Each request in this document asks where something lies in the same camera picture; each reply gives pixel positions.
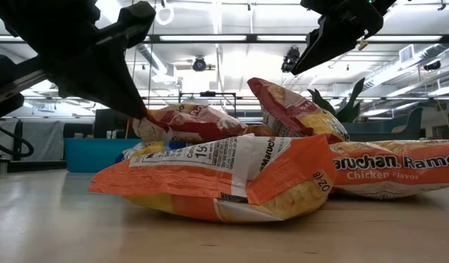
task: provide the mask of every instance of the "table surface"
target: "table surface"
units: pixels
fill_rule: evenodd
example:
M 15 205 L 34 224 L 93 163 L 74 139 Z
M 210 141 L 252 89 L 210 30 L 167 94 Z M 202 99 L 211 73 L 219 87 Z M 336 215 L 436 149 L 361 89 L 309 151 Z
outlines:
M 88 193 L 91 175 L 0 177 L 2 262 L 449 262 L 449 188 L 330 199 L 270 224 L 217 224 Z

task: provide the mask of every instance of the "orange ramen package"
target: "orange ramen package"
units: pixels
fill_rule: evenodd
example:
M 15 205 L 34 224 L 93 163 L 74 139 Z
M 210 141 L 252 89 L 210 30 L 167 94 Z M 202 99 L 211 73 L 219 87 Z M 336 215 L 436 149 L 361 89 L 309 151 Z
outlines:
M 315 103 L 274 83 L 253 78 L 248 81 L 263 111 L 263 121 L 281 137 L 325 134 L 329 143 L 349 139 L 344 126 Z
M 323 135 L 245 135 L 125 160 L 99 172 L 90 191 L 208 221 L 283 221 L 325 203 L 331 157 Z
M 449 186 L 449 140 L 341 142 L 331 149 L 335 193 L 393 199 Z
M 148 110 L 148 117 L 134 120 L 135 134 L 145 142 L 180 140 L 210 142 L 244 133 L 247 125 L 202 104 L 177 104 Z

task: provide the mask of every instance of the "blue bin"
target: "blue bin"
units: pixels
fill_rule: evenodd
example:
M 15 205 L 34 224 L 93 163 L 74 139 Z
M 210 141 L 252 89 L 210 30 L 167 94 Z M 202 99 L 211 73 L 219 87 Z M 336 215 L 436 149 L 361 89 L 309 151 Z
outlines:
M 140 139 L 65 139 L 66 169 L 69 172 L 99 172 L 115 164 L 123 150 Z

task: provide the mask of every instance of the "ceiling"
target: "ceiling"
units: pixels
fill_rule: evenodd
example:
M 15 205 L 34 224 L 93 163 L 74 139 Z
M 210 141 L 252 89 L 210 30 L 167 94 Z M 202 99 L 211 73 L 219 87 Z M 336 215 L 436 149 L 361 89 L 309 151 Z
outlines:
M 169 9 L 159 11 L 159 18 L 152 26 L 150 34 L 307 34 L 318 27 L 317 19 L 320 15 L 301 7 L 300 0 L 218 0 L 216 2 L 220 4 L 213 4 L 215 1 L 167 1 L 166 7 L 173 9 L 173 17 L 169 17 Z M 162 9 L 161 1 L 149 2 L 158 10 Z M 445 0 L 445 3 L 447 7 L 438 11 L 440 1 L 398 0 L 389 15 L 386 15 L 385 25 L 379 34 L 449 34 L 449 0 Z M 102 10 L 102 17 L 97 26 L 101 28 L 111 24 L 116 20 L 118 10 L 130 4 L 132 1 L 98 0 L 97 5 Z M 0 35 L 8 35 L 1 21 Z M 161 63 L 175 67 L 174 74 L 168 72 L 168 77 L 174 77 L 175 81 L 170 78 L 164 81 L 160 76 L 151 80 L 148 62 L 135 48 L 127 51 L 126 61 L 132 75 L 134 74 L 137 88 L 146 91 L 151 87 L 152 91 L 156 91 L 150 92 L 151 96 L 176 96 L 179 87 L 183 92 L 211 89 L 252 96 L 246 84 L 252 77 L 262 77 L 302 95 L 307 94 L 307 88 L 317 88 L 324 96 L 346 96 L 354 83 L 398 58 L 399 51 L 406 46 L 408 44 L 371 43 L 362 51 L 352 50 L 297 77 L 282 73 L 281 63 L 291 47 L 297 47 L 302 52 L 306 48 L 305 44 L 220 44 L 218 47 L 215 44 L 152 45 L 151 50 Z M 15 62 L 36 56 L 26 44 L 0 45 L 0 53 Z M 197 56 L 203 56 L 205 61 L 212 65 L 212 70 L 191 70 L 191 63 Z M 449 58 L 442 62 L 444 67 L 449 66 Z M 218 85 L 218 64 L 222 85 Z M 424 77 L 430 77 L 438 73 L 422 74 Z M 417 67 L 411 67 L 375 87 L 368 96 L 385 95 L 389 91 L 417 82 L 418 78 Z M 26 94 L 42 96 L 53 92 L 48 86 L 50 85 L 38 85 Z

